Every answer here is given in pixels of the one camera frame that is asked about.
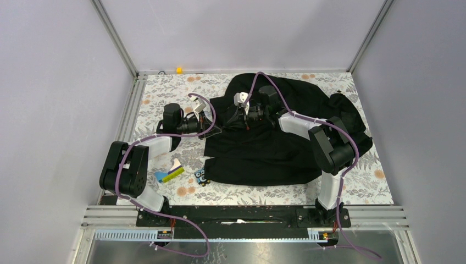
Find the black zip jacket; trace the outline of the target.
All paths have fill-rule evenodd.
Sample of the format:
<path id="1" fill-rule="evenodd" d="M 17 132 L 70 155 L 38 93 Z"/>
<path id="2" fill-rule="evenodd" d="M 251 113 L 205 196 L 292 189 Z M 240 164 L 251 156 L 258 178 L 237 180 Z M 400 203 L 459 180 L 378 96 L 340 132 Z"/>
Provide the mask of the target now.
<path id="1" fill-rule="evenodd" d="M 354 104 L 342 94 L 326 95 L 309 82 L 256 76 L 243 73 L 232 78 L 222 97 L 211 99 L 217 118 L 223 128 L 235 111 L 233 96 L 238 92 L 252 92 L 251 101 L 259 100 L 258 90 L 276 84 L 288 106 L 305 116 L 329 119 L 340 118 L 361 155 L 368 152 L 373 141 Z M 306 184 L 321 175 L 312 154 L 310 141 L 280 131 L 264 120 L 251 129 L 229 130 L 207 138 L 204 149 L 205 176 L 224 184 L 250 186 L 277 186 Z"/>

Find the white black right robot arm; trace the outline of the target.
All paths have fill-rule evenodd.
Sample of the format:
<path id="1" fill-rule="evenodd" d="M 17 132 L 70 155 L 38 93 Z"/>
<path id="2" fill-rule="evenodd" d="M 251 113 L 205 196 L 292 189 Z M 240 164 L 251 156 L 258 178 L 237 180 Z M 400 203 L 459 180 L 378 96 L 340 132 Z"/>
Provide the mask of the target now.
<path id="1" fill-rule="evenodd" d="M 359 158 L 356 143 L 338 117 L 327 120 L 311 118 L 287 105 L 280 90 L 273 86 L 259 89 L 259 102 L 251 105 L 252 93 L 238 92 L 233 96 L 236 111 L 226 122 L 228 128 L 245 128 L 267 120 L 286 133 L 310 141 L 312 154 L 322 171 L 321 189 L 310 213 L 318 224 L 328 227 L 338 220 L 342 210 L 341 184 L 349 168 Z"/>

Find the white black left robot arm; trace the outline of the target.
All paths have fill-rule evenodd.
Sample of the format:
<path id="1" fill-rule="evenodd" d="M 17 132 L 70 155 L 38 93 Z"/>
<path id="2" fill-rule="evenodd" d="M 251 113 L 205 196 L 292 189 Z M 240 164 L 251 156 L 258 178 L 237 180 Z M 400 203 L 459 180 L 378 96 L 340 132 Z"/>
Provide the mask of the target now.
<path id="1" fill-rule="evenodd" d="M 164 207 L 167 199 L 146 185 L 148 161 L 174 151 L 183 136 L 202 139 L 212 135 L 215 121 L 207 118 L 204 112 L 207 106 L 206 102 L 195 98 L 192 111 L 184 113 L 179 104 L 167 104 L 153 136 L 133 144 L 111 143 L 99 179 L 100 187 L 150 210 L 149 218 L 157 226 L 166 225 L 171 214 Z"/>

